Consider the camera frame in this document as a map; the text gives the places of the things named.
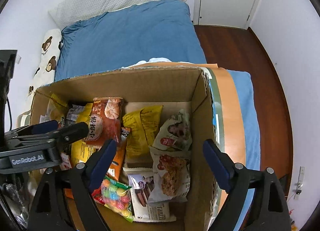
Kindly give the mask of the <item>red white snack box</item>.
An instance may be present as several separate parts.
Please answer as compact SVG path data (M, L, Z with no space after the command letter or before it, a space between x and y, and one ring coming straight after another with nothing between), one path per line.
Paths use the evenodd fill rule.
M72 164L71 164L71 159L70 156L62 152L60 154L62 162L60 164L60 169L61 170L69 170L72 169Z

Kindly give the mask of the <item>brown cake snack bag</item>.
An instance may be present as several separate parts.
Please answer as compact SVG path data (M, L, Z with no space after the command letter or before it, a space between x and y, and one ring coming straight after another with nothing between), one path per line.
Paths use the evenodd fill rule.
M100 148L109 139L120 142L122 105L123 99L120 97L93 99L89 132L85 140L87 145Z

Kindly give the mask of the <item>colorful candy bag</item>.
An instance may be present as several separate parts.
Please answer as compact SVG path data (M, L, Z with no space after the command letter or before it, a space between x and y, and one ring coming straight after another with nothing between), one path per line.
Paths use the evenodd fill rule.
M101 196L105 207L133 222L131 187L105 176L101 186Z

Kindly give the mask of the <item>chocolate stick biscuit box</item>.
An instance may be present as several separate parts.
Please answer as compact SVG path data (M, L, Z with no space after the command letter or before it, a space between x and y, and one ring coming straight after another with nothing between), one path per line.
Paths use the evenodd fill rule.
M149 203L148 199L155 188L151 168L123 168L127 175L133 207L133 221L142 223L165 223L176 221L170 213L168 202Z

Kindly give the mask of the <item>white cookie snack bag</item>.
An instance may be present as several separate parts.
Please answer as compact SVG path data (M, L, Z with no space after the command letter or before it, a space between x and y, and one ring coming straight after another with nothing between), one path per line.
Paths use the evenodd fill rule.
M163 151L150 148L154 189L149 203L187 202L190 188L190 151Z

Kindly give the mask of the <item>black snack bar pack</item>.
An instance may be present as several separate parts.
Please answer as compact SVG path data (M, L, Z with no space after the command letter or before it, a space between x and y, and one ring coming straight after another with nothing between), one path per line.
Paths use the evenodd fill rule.
M69 110L66 115L65 126L70 126L80 122L87 122L89 112L87 105L69 103Z

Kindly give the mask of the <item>clear yellow bread bag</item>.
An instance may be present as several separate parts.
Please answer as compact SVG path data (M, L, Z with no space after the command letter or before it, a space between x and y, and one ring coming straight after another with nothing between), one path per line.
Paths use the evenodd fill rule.
M52 94L48 102L46 114L40 116L40 123L55 120L58 123L58 128L63 128L65 126L67 112L68 104L56 94Z

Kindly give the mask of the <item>bear print pillow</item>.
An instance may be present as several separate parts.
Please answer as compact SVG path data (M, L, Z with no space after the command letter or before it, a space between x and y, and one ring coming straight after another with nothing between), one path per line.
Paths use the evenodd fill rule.
M56 67L60 57L61 44L62 34L60 29L51 29L45 33L43 43L41 44L40 63L29 85L29 92L25 100L23 113L17 117L16 126L18 128L26 126L30 122L31 106L36 90L54 81Z

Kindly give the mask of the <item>panda orange snack bag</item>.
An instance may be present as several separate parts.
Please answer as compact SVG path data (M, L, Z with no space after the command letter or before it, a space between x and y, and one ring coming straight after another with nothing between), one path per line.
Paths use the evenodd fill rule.
M131 129L122 127L120 131L120 142L117 144L116 155L107 171L108 177L119 181L121 169L125 159L127 140L131 135Z

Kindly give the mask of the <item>small yellow snack bag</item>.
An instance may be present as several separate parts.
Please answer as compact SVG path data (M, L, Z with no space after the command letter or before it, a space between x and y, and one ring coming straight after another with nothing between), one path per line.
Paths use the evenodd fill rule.
M148 164L152 161L149 147L159 130L163 106L147 106L123 116L123 126L131 129L127 140L125 162Z

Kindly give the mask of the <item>green white checkered blanket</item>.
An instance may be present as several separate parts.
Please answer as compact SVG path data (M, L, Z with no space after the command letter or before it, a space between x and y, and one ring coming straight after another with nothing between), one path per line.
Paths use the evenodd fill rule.
M192 152L191 193L185 208L186 230L207 230L227 198L215 192L216 177L203 155L203 142L219 135L219 148L234 162L246 163L245 131L238 94L231 74L216 64L200 64L208 96L194 112L196 144Z

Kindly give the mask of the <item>cardboard box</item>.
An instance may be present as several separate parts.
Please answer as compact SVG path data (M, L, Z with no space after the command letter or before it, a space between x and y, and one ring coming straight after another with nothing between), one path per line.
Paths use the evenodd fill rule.
M201 69L161 64L129 68L57 81L37 89L31 124L46 113L51 95L61 100L90 102L95 97L121 97L125 112L163 106L163 119L185 108L191 116L191 187L187 202L174 204L177 220L171 223L131 223L99 204L99 214L111 230L206 230L209 226L214 176L203 155L203 143L214 137L212 99Z

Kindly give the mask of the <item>white pastry snack bag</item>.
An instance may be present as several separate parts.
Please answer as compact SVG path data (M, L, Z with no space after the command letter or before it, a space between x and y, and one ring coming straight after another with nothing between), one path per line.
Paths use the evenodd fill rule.
M152 146L163 151L188 151L192 142L190 115L180 109L164 122Z

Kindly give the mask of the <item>blue bed sheet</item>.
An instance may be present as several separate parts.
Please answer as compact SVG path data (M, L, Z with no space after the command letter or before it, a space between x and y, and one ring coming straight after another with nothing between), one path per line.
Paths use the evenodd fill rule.
M161 64L199 69L200 64L208 64L189 8L180 0L151 1L76 22L62 30L62 42L54 83ZM242 113L244 165L259 169L260 131L251 77L246 72L228 72L234 80Z

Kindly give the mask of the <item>wall socket with plug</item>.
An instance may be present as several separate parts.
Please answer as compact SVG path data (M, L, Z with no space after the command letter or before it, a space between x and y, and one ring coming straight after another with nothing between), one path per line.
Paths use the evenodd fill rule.
M294 193L294 196L293 196L294 200L299 199L299 196L302 193L304 175L305 175L305 167L301 166L300 170L299 170L298 181L296 183L295 193Z

